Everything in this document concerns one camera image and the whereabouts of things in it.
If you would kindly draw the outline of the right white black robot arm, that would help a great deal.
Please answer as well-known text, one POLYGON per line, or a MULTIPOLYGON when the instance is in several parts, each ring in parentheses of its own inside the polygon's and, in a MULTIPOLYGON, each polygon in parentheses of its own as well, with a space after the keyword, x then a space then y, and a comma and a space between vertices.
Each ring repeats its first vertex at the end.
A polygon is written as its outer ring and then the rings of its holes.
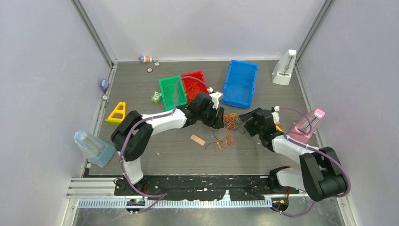
POLYGON ((279 106, 270 110, 256 108, 239 116, 250 136, 257 135, 263 147, 290 158, 300 166, 297 170, 280 167, 270 171, 270 190, 281 193, 287 187, 296 188, 305 191, 316 202, 333 196, 346 196, 351 190, 351 181, 335 150, 328 146, 319 148, 305 144, 294 139, 293 132, 277 130, 281 109, 279 106))

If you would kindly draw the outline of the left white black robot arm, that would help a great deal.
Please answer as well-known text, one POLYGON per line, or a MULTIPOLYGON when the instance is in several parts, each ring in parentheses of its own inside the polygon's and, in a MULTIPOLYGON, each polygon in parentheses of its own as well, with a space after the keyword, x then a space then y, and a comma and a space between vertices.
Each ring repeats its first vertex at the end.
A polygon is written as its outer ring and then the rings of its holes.
POLYGON ((224 128, 224 108, 221 92, 200 92, 188 105, 156 114, 140 114, 131 111, 111 135, 111 141, 119 152, 122 175, 127 180, 126 189, 133 195, 144 190, 144 173, 140 157, 153 135, 171 129, 181 129, 200 121, 213 129, 224 128))

